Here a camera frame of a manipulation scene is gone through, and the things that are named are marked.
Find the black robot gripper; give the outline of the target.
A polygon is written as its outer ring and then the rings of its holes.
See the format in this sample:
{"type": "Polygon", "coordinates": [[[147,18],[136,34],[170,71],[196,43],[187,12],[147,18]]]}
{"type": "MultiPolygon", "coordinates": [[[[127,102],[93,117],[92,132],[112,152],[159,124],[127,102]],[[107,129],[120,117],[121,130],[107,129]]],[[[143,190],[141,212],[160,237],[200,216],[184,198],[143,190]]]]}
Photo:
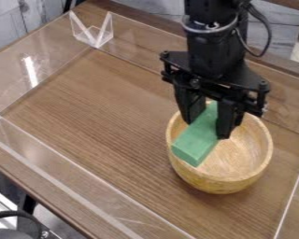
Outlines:
{"type": "Polygon", "coordinates": [[[228,139],[244,114],[263,115],[270,83],[248,68],[244,56],[251,52],[247,24],[227,23],[211,29],[191,22],[184,27],[187,50],[166,50],[162,79],[175,88],[180,116],[191,124],[206,110],[206,100],[216,100],[215,132],[228,139]]]}

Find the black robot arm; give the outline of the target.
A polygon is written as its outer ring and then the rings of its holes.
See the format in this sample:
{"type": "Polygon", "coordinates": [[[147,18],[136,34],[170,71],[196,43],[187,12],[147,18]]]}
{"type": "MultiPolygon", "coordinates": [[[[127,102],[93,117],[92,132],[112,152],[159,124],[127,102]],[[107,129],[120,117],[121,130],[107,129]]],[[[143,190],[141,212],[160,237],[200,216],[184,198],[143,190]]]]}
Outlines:
{"type": "Polygon", "coordinates": [[[248,17],[266,21],[252,0],[184,0],[187,50],[166,50],[162,79],[175,88],[180,116],[194,123],[216,101],[215,135],[227,139],[247,113],[262,116],[270,82],[248,67],[248,17]]]}

